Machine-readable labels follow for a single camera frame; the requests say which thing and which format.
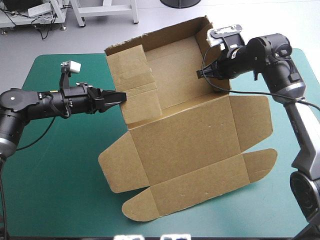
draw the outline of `black base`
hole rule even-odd
[[[175,9],[190,8],[200,3],[200,1],[201,0],[160,0],[164,5]]]

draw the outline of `silver arm segment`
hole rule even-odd
[[[292,163],[311,180],[320,178],[320,123],[309,106],[301,103],[285,105],[301,150]]]

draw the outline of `box flap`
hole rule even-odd
[[[126,201],[122,211],[145,222],[183,210],[258,181],[270,172],[276,157],[275,150],[266,149],[227,158],[151,186]]]
[[[162,115],[158,89],[142,45],[107,56],[115,89],[127,93],[121,104],[126,124]]]
[[[271,113],[266,96],[229,96],[241,152],[269,137]]]
[[[196,39],[196,42],[198,43],[202,56],[204,56],[207,49],[210,48],[210,45],[207,42],[207,34],[208,34],[208,30],[212,28],[213,28],[213,25],[209,23],[195,35],[195,39]],[[220,56],[220,54],[221,54],[220,46],[216,46],[212,48],[211,50],[208,51],[206,55],[205,64],[208,65],[212,63],[214,60],[216,60]],[[216,86],[219,86],[220,88],[224,88],[224,89],[231,88],[229,79],[218,80],[216,78],[210,77],[210,80],[212,81],[213,84],[215,84]]]
[[[206,16],[197,17],[195,19],[168,26],[157,31],[146,33],[142,36],[132,38],[128,41],[112,45],[105,50],[105,53],[107,56],[110,56],[138,45],[142,45],[144,50],[147,52],[181,39],[191,37],[209,23],[210,22]]]
[[[243,158],[250,183],[263,179],[274,167],[277,156],[277,151],[271,148],[244,153]]]
[[[150,186],[130,132],[101,153],[98,161],[115,193]]]

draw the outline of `box side panel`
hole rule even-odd
[[[142,45],[107,57],[115,89],[126,92],[121,104],[126,124],[162,115],[158,90]]]
[[[205,79],[197,77],[202,55],[194,36],[147,51],[145,55],[162,109],[213,91]]]
[[[266,96],[230,96],[241,151],[272,134],[272,121]]]
[[[274,167],[277,159],[277,151],[265,149],[261,151],[243,154],[245,165],[251,183],[264,178]]]
[[[151,185],[241,153],[228,96],[130,132]]]
[[[130,132],[100,154],[99,164],[115,193],[150,185]]]
[[[138,45],[143,45],[144,50],[147,52],[175,41],[191,37],[208,23],[209,21],[206,17],[197,17],[154,32],[146,33],[129,41],[110,46],[105,50],[105,53],[107,56],[110,56]]]
[[[128,200],[122,210],[133,220],[150,221],[236,190],[249,183],[245,161],[239,154],[151,186],[147,193],[144,191]],[[143,207],[147,203],[153,205],[153,202],[158,210],[158,216],[151,215],[146,212],[147,207]]]

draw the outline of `power cord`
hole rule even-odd
[[[307,102],[307,101],[304,101],[304,100],[297,100],[297,99],[295,99],[294,97],[289,97],[289,96],[285,96],[285,95],[281,95],[281,94],[276,94],[276,93],[270,93],[270,92],[262,92],[262,91],[236,91],[236,90],[225,89],[225,88],[222,88],[222,87],[219,87],[219,86],[213,84],[213,83],[208,79],[208,77],[212,77],[212,76],[207,76],[207,75],[204,73],[204,71],[205,71],[205,62],[206,62],[207,54],[208,54],[208,52],[209,52],[213,47],[215,47],[215,46],[211,46],[211,47],[209,47],[209,48],[205,51],[204,56],[203,56],[203,59],[202,59],[202,65],[201,65],[201,70],[202,70],[202,72],[203,72],[203,77],[204,77],[204,79],[205,79],[206,82],[207,82],[210,86],[212,86],[213,88],[219,89],[220,91],[223,91],[223,92],[226,92],[226,93],[268,95],[268,96],[279,97],[279,98],[283,98],[283,99],[289,99],[289,100],[292,100],[293,103],[300,103],[300,104],[308,105],[308,106],[314,107],[314,108],[316,108],[317,110],[320,111],[320,107],[317,106],[316,104],[313,104],[313,103],[310,103],[310,102]]]
[[[2,214],[3,214],[3,240],[7,240],[7,232],[8,232],[8,226],[7,226],[7,209],[6,209],[6,201],[5,201],[5,192],[4,192],[4,186],[2,183],[2,172],[5,165],[5,159],[3,159],[0,156],[0,192],[1,192],[1,204],[2,204]]]
[[[2,8],[0,8],[0,11],[2,11],[2,12],[6,15],[6,17],[12,22],[12,24],[13,24],[15,27],[18,26],[18,25],[12,20],[12,18],[8,15],[8,14],[11,14],[10,11],[8,11],[8,10],[6,10],[6,9],[2,9]],[[54,31],[54,30],[57,30],[57,29],[58,29],[58,28],[56,28],[56,29],[53,29],[53,28],[52,28],[53,25],[54,25],[55,22],[56,22],[56,19],[57,19],[57,14],[54,14],[53,11],[51,12],[50,18],[47,18],[46,16],[29,17],[29,16],[27,16],[27,15],[24,15],[24,14],[18,12],[18,11],[16,11],[15,14],[18,15],[18,16],[21,16],[21,17],[25,17],[25,18],[28,18],[28,19],[32,19],[31,25],[32,25],[33,27],[35,27],[35,25],[34,25],[33,23],[34,23],[36,20],[38,20],[38,19],[43,19],[43,20],[45,20],[45,21],[50,21],[49,26],[47,26],[47,30],[46,30],[45,36],[44,36],[43,32],[42,32],[39,28],[35,28],[35,29],[40,33],[40,36],[41,36],[41,39],[42,39],[42,40],[45,40],[45,39],[48,37],[50,31]]]
[[[26,145],[24,147],[17,148],[16,150],[17,151],[21,151],[21,150],[27,149],[27,148],[31,147],[32,145],[36,144],[37,142],[39,142],[47,134],[47,132],[50,130],[50,128],[54,124],[55,120],[56,120],[56,117],[54,117],[51,120],[49,126],[46,128],[46,130],[43,132],[43,134],[40,137],[38,137],[35,141],[33,141],[32,143],[30,143],[30,144],[28,144],[28,145]]]

